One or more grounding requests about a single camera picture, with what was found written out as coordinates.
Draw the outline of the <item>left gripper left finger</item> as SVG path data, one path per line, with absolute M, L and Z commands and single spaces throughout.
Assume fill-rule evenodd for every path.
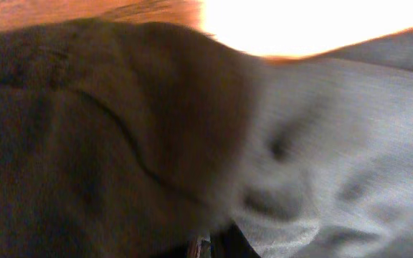
M 186 251 L 186 258 L 200 258 L 202 251 L 202 237 L 197 237 L 191 240 Z

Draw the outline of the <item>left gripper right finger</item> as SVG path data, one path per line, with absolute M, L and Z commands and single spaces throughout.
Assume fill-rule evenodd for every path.
M 211 234 L 210 240 L 211 258 L 260 258 L 236 224 Z

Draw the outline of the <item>black t-shirt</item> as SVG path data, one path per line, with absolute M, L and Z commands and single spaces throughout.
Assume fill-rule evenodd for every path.
M 188 27 L 0 32 L 0 257 L 413 257 L 413 29 L 276 65 Z

